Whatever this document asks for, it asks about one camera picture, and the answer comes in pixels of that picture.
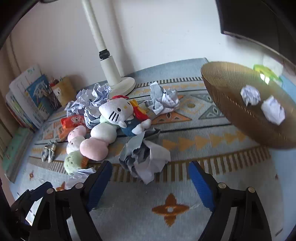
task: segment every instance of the toy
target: toy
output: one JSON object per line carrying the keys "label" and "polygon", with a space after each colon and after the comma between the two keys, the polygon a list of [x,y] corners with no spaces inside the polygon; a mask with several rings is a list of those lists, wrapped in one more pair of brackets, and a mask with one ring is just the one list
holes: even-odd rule
{"label": "toy", "polygon": [[99,107],[101,114],[111,124],[119,125],[127,136],[135,136],[151,126],[147,115],[133,107],[126,96],[115,96]]}
{"label": "toy", "polygon": [[68,134],[77,126],[84,126],[84,116],[83,115],[72,115],[61,119],[62,127],[59,129],[59,138],[64,141]]}
{"label": "toy", "polygon": [[111,144],[117,138],[116,128],[107,123],[100,123],[91,130],[91,137]]}
{"label": "toy", "polygon": [[76,172],[78,169],[84,169],[88,163],[88,158],[84,157],[80,151],[73,151],[68,154],[64,161],[64,168],[70,175]]}
{"label": "toy", "polygon": [[107,124],[115,127],[116,130],[119,128],[118,125],[111,124],[103,115],[100,116],[100,123],[107,123]]}
{"label": "toy", "polygon": [[85,136],[86,135],[86,128],[84,126],[77,126],[74,130],[72,130],[68,134],[68,142],[70,142],[74,137],[77,136]]}
{"label": "toy", "polygon": [[79,150],[81,142],[83,142],[85,138],[83,136],[74,137],[67,145],[66,152],[70,154],[73,151]]}
{"label": "toy", "polygon": [[79,150],[83,156],[94,161],[101,161],[108,155],[107,146],[107,142],[91,137],[80,144]]}

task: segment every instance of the book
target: book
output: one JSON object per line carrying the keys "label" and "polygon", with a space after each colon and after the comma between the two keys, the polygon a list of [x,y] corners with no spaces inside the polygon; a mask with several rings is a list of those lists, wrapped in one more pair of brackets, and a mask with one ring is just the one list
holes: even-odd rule
{"label": "book", "polygon": [[18,116],[19,119],[21,119],[23,122],[25,122],[25,124],[29,128],[31,128],[33,131],[36,131],[37,127],[33,124],[33,122],[29,119],[29,117],[26,115],[26,113],[20,107],[20,105],[16,101],[16,99],[13,96],[11,91],[9,91],[7,93],[7,95],[5,96],[5,99],[6,99],[6,103],[13,110],[13,112],[16,114],[16,116]]}
{"label": "book", "polygon": [[51,107],[51,103],[47,98],[52,92],[49,87],[48,80],[43,74],[36,81],[34,81],[27,89],[26,92],[33,100],[36,107],[39,109],[42,117],[47,120],[53,113],[54,109]]}
{"label": "book", "polygon": [[24,71],[9,85],[9,89],[19,106],[38,129],[42,126],[44,118],[29,96],[28,92],[26,92],[26,89],[40,76],[41,71],[39,67],[34,65]]}
{"label": "book", "polygon": [[26,125],[26,123],[22,120],[22,119],[20,119],[17,115],[16,115],[16,113],[9,107],[9,105],[8,105],[8,103],[6,102],[6,107],[7,107],[7,109],[9,110],[9,112],[11,113],[11,115],[14,117],[14,119],[18,122],[18,124],[21,126],[21,127],[23,127],[23,128],[29,128],[27,125]]}

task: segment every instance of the golden basket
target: golden basket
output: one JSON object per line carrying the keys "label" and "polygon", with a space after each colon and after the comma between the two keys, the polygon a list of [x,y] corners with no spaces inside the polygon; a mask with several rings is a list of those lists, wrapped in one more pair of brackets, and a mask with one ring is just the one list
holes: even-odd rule
{"label": "golden basket", "polygon": [[[296,104],[275,82],[270,81],[267,85],[259,72],[228,62],[207,63],[201,73],[215,104],[237,128],[271,148],[296,147]],[[240,91],[246,85],[254,86],[260,92],[258,105],[245,106]],[[269,122],[261,110],[262,102],[271,95],[285,110],[286,118],[279,126]]]}

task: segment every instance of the black monitor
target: black monitor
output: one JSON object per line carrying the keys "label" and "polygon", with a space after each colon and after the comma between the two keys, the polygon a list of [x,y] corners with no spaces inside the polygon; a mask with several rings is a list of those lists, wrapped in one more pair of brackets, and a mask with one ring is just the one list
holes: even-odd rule
{"label": "black monitor", "polygon": [[256,42],[296,65],[295,0],[216,0],[221,33]]}

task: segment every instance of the green toy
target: green toy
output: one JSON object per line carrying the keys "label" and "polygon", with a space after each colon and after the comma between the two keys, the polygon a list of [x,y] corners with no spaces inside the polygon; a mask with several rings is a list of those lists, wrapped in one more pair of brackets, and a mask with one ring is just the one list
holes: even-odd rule
{"label": "green toy", "polygon": [[260,73],[261,79],[266,83],[269,84],[269,81],[274,81],[280,87],[283,86],[283,81],[281,78],[276,76],[276,74],[268,67],[261,65],[261,64],[254,64],[253,69]]}
{"label": "green toy", "polygon": [[84,169],[88,163],[88,158],[84,157],[80,151],[73,151],[69,153],[64,161],[64,168],[70,175],[76,172],[78,169]]}

